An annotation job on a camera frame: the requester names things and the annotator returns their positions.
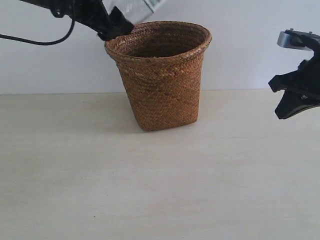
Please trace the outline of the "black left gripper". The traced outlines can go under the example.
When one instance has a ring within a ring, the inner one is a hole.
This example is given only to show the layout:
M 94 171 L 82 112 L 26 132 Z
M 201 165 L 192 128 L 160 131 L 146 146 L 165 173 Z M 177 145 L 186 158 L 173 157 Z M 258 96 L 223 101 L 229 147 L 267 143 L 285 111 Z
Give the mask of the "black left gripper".
M 22 0 L 25 3 L 50 10 L 56 18 L 69 16 L 89 27 L 102 41 L 110 41 L 120 34 L 130 34 L 134 25 L 114 6 L 108 14 L 101 0 Z

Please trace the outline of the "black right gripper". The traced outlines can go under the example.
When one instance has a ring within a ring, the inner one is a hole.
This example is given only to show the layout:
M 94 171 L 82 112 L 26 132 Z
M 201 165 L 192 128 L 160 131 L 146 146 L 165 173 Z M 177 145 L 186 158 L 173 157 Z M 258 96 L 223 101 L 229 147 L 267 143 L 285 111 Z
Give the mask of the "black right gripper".
M 313 51 L 313 56 L 302 61 L 297 70 L 277 74 L 268 82 L 274 93 L 288 90 L 284 92 L 274 111 L 280 120 L 320 106 L 320 36 L 298 33 L 297 37 L 305 47 Z

